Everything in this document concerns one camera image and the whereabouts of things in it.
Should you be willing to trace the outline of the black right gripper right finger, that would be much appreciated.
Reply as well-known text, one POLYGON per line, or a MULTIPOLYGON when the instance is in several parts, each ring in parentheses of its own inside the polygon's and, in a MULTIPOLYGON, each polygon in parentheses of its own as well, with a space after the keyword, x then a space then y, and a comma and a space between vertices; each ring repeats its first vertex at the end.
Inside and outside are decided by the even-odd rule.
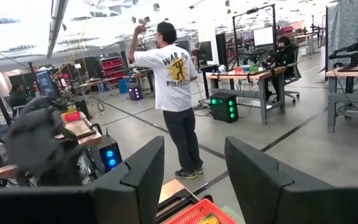
POLYGON ((335 187, 228 136, 227 171, 246 224, 358 224, 358 187, 335 187))

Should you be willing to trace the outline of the yellow Crayola crayon pack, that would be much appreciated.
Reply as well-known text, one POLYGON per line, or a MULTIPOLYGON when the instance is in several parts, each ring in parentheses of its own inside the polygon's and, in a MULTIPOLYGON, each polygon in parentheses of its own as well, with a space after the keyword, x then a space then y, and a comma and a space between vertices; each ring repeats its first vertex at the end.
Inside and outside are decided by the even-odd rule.
POLYGON ((198 224, 221 224, 219 219, 212 213, 204 217, 198 224))

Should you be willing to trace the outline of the grey office chair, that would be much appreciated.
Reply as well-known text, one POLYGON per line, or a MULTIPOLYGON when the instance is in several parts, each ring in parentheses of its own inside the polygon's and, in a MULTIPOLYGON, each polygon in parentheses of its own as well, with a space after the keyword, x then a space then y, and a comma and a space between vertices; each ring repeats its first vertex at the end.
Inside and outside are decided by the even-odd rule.
POLYGON ((289 44, 278 48, 277 53, 274 56, 272 67, 286 66, 286 70, 283 74, 286 86, 301 78, 298 64, 298 46, 289 44))

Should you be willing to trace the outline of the black computer with blue lights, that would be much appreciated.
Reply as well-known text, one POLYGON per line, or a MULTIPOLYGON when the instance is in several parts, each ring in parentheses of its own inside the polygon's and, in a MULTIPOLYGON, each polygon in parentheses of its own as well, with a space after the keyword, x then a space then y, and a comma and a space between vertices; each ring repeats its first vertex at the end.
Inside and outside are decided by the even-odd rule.
POLYGON ((119 145, 111 136, 102 136, 102 141, 99 145, 99 154, 105 172, 115 169, 122 162, 119 145))

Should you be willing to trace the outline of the pale green small shelf table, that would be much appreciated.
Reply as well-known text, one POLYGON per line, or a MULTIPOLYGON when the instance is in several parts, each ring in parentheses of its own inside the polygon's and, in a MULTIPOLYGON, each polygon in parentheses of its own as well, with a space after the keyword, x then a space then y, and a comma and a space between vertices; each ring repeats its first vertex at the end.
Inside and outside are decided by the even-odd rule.
POLYGON ((227 205, 223 206, 222 211, 225 214, 229 215, 236 222, 236 224, 246 224, 243 217, 240 214, 236 213, 233 209, 231 209, 227 205))

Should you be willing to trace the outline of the orange plastic basket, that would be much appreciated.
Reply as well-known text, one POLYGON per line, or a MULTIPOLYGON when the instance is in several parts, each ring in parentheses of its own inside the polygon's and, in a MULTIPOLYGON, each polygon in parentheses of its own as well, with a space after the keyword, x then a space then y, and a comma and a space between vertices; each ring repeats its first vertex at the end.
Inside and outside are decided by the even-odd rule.
POLYGON ((202 199, 197 204, 187 208, 179 215, 175 216, 166 224, 198 224, 210 213, 214 214, 221 224, 236 224, 236 222, 219 207, 208 199, 202 199))

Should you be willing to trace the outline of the wooden neighbour workbench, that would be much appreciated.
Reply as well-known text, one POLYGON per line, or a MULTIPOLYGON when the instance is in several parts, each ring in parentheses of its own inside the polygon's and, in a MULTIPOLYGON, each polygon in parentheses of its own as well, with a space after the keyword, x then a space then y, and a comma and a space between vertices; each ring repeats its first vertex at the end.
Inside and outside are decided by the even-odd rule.
POLYGON ((97 146, 102 141, 102 135, 97 130, 96 126, 93 127, 94 133, 90 130, 90 126, 93 124, 86 118, 85 114, 80 111, 81 119, 78 121, 66 123, 64 120, 64 114, 62 113, 60 116, 63 120, 64 127, 69 131, 73 132, 76 135, 78 140, 78 144, 85 144, 89 147, 97 146))

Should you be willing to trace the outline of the small red bin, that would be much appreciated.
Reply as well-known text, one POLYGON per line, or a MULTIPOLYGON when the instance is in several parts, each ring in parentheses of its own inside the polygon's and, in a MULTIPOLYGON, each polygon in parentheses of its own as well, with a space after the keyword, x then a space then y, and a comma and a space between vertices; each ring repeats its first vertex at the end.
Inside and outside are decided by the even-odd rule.
POLYGON ((79 111, 71 111, 64 114, 64 120, 66 123, 78 121, 81 119, 81 113, 79 111))

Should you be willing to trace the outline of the computer with purple lights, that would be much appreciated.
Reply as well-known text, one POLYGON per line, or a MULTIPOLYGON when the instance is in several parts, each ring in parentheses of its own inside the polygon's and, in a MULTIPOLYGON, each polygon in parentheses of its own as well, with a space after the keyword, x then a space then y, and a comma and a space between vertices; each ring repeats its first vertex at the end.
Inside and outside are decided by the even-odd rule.
POLYGON ((130 87, 128 92, 131 100, 137 101, 143 99, 142 90, 139 87, 130 87))

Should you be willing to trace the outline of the person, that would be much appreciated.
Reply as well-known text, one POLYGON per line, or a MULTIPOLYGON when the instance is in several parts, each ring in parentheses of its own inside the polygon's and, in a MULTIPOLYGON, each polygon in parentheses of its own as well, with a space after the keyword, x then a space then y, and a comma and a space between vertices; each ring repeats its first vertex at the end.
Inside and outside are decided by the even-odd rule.
POLYGON ((23 85, 15 84, 9 94, 12 107, 26 105, 30 101, 30 96, 26 93, 23 85))
POLYGON ((157 25, 156 49, 138 51, 138 36, 145 31, 145 24, 135 28, 129 60, 138 67, 152 69, 155 108, 162 110, 165 125, 178 151, 180 169, 175 172, 175 177, 194 179, 203 173, 191 97, 191 82, 197 79, 198 73, 189 53, 174 45, 177 31, 171 23, 157 25))
MULTIPOLYGON (((283 73, 284 80, 295 78, 294 68, 288 67, 289 64, 295 63, 296 54, 295 50, 298 47, 291 43, 290 39, 286 36, 281 36, 277 40, 277 51, 275 56, 270 60, 276 66, 286 66, 286 70, 283 73)), ((269 84, 271 82, 276 93, 279 92, 278 79, 274 75, 272 78, 265 82, 265 100, 268 101, 273 93, 269 90, 269 84)))

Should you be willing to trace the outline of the red bin shelf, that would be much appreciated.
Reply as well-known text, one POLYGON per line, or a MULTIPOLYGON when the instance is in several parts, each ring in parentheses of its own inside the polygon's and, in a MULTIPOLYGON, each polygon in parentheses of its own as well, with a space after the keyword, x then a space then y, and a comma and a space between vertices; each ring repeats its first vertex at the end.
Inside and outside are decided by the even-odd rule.
POLYGON ((107 78, 110 84, 119 83, 120 79, 126 76, 126 64, 121 56, 102 58, 99 61, 103 77, 107 78))

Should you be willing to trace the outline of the wooden workbench with grey legs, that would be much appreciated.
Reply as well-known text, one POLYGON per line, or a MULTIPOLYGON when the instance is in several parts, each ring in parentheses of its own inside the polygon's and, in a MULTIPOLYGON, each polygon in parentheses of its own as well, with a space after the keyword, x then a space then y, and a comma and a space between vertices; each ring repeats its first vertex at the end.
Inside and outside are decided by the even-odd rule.
POLYGON ((206 78, 211 84, 211 93, 227 93, 241 98, 250 98, 249 103, 241 103, 241 106, 249 108, 258 108, 260 110, 261 122, 267 125, 268 112, 275 108, 279 108, 281 114, 286 112, 285 90, 284 90, 284 71, 286 67, 277 67, 271 70, 266 70, 256 73, 236 73, 235 71, 226 73, 206 73, 206 78), (270 78, 277 78, 278 80, 278 99, 274 103, 266 101, 266 81, 270 78), (258 90, 235 90, 234 87, 230 89, 220 89, 218 81, 220 80, 247 80, 258 84, 258 90))

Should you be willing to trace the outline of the white lit monitor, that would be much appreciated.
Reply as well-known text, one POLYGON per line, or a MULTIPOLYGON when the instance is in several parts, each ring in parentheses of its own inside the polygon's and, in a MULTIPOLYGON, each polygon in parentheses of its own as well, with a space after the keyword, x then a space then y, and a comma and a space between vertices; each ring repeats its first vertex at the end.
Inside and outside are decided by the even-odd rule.
POLYGON ((274 41, 273 27, 265 27, 263 29, 257 29, 254 33, 254 45, 256 47, 263 45, 272 45, 274 41))

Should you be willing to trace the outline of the grey curtain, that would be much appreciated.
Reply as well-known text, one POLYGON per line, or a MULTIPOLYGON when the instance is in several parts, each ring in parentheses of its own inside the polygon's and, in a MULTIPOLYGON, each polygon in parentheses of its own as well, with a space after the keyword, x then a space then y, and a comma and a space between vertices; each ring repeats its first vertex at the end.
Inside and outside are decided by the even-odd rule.
POLYGON ((341 0, 335 6, 328 7, 328 55, 353 44, 357 38, 358 0, 341 0))

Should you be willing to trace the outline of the black aluminium table frame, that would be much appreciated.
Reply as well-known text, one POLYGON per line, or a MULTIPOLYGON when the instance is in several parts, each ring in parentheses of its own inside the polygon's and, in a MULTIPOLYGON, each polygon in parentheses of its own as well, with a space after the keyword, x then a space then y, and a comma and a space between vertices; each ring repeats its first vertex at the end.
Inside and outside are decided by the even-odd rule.
POLYGON ((213 202, 213 197, 209 194, 204 195, 200 199, 196 197, 198 194, 204 192, 204 190, 206 190, 206 186, 200 187, 193 192, 190 192, 187 189, 182 189, 167 199, 162 200, 162 202, 160 202, 157 207, 155 223, 161 224, 165 221, 168 221, 170 218, 180 213, 186 207, 195 205, 201 199, 208 199, 209 201, 213 202))

